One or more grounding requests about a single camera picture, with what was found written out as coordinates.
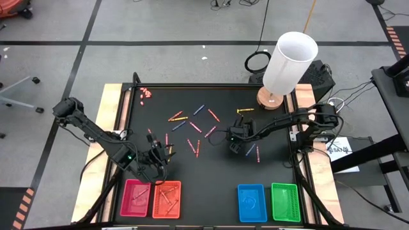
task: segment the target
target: wooden board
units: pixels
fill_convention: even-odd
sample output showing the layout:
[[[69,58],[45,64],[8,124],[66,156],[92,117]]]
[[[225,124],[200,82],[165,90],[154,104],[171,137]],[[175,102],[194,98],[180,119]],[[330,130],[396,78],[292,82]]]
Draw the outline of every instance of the wooden board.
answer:
[[[95,121],[95,123],[103,130],[114,129],[116,113],[120,101],[121,87],[122,84],[106,84],[104,87],[98,115],[96,116]],[[102,148],[99,144],[91,143],[86,161],[88,162],[101,151]],[[83,218],[101,194],[107,160],[108,156],[102,154],[85,170],[79,186],[77,202],[75,203],[71,219],[72,222]]]
[[[104,130],[112,130],[114,128],[120,94],[121,84],[105,85],[96,119],[96,124]],[[315,103],[313,89],[309,84],[297,85],[296,94],[299,107],[309,107]],[[292,108],[291,97],[288,98],[289,107]],[[125,127],[128,100],[129,93],[126,92],[124,99],[125,106],[123,107],[124,111],[121,115],[120,130]],[[319,150],[326,151],[324,144],[315,143],[314,147]],[[101,150],[102,149],[99,144],[92,144],[88,151],[87,161],[98,154]],[[315,151],[309,154],[309,160],[311,172],[313,174],[314,186],[318,197],[338,221],[344,222],[328,157],[319,151]],[[100,195],[106,165],[107,156],[102,155],[85,171],[77,196],[72,221],[82,218]],[[301,170],[304,173],[303,164],[301,165]],[[306,193],[304,194],[305,203],[307,205],[307,219],[309,220],[309,223],[314,223],[311,200]],[[112,191],[105,202],[105,209],[102,218],[103,221],[108,221],[111,201]]]
[[[299,108],[310,107],[315,104],[313,88],[310,84],[298,84],[295,92]],[[315,142],[314,148],[327,152],[327,147],[323,143]],[[334,218],[343,223],[344,218],[328,156],[319,151],[313,151],[309,154],[309,163],[317,196]],[[321,221],[326,224],[323,217],[321,217]]]

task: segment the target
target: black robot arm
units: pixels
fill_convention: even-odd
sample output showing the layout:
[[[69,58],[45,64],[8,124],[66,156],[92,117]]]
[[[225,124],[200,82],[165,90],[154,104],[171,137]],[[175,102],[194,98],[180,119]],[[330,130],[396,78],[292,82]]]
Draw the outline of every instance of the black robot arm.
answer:
[[[143,182],[154,183],[166,177],[165,165],[175,153],[166,154],[168,146],[156,140],[155,134],[146,137],[151,149],[141,152],[130,141],[121,140],[120,135],[102,130],[84,114],[84,106],[76,98],[66,98],[53,109],[53,115],[60,125],[71,124],[80,128],[86,136],[99,143],[108,157],[122,170],[130,171]]]
[[[310,115],[314,115],[315,119],[310,119]],[[239,153],[243,143],[260,140],[282,128],[292,127],[293,125],[308,125],[307,130],[295,134],[294,147],[295,149],[300,149],[302,146],[312,146],[313,140],[319,135],[322,136],[322,131],[335,128],[338,125],[337,117],[334,106],[318,104],[310,108],[300,108],[294,112],[274,118],[269,124],[257,131],[256,122],[251,119],[244,123],[242,116],[239,120],[235,121],[233,126],[228,128],[226,139],[230,142],[230,150],[234,153]]]

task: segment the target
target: white paper sign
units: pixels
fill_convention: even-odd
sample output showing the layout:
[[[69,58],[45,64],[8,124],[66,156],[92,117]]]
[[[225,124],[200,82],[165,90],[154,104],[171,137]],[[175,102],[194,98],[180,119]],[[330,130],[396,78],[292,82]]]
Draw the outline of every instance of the white paper sign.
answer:
[[[327,149],[331,145],[331,141],[327,143]],[[349,155],[352,153],[352,149],[350,146],[350,143],[348,142],[347,137],[337,137],[331,146],[331,148],[328,149],[327,153],[331,157],[331,162],[345,157],[346,155]],[[359,172],[358,166],[352,167],[350,169],[345,169],[341,172],[336,172],[336,173],[354,173],[354,172]]]

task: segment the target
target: green bin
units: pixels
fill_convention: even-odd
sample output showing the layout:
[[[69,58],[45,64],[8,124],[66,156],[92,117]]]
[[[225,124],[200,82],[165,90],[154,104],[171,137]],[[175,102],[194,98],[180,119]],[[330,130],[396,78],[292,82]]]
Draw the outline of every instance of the green bin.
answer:
[[[274,220],[289,222],[301,221],[297,185],[272,183],[271,203]]]

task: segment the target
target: white cylinder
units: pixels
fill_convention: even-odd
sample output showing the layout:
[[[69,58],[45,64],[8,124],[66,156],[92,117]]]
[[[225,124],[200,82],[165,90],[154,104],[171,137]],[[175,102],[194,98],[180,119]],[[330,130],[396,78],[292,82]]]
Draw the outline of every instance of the white cylinder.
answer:
[[[317,43],[310,36],[300,32],[281,35],[263,77],[264,87],[277,95],[292,92],[317,54]]]

